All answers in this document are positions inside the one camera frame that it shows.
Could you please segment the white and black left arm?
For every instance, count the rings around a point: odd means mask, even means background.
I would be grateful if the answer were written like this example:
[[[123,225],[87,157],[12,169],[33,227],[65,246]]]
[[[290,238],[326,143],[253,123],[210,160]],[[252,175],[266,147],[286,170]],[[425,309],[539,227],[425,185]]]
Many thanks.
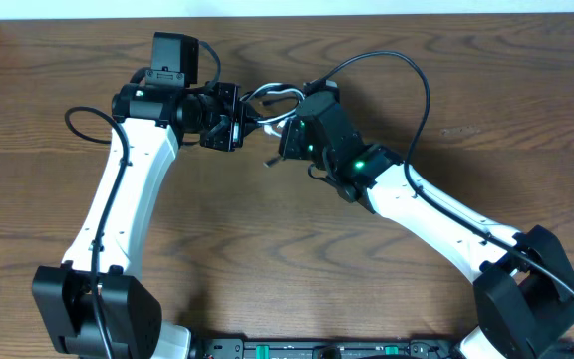
[[[198,81],[204,41],[153,37],[151,62],[105,114],[109,156],[89,213],[61,263],[41,266],[32,295],[54,348],[81,358],[187,358],[190,331],[166,322],[142,285],[144,244],[163,179],[179,151],[231,152],[253,130],[238,88]]]

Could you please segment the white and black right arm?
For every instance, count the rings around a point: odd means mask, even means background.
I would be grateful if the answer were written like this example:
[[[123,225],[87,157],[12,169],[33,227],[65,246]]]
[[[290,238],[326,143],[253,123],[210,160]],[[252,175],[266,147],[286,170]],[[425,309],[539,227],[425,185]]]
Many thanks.
[[[279,153],[311,161],[340,198],[406,228],[472,284],[478,324],[456,344],[460,357],[574,356],[561,342],[574,325],[574,270],[551,231],[536,225],[521,232],[491,220],[397,153],[365,144],[330,91],[299,102]]]

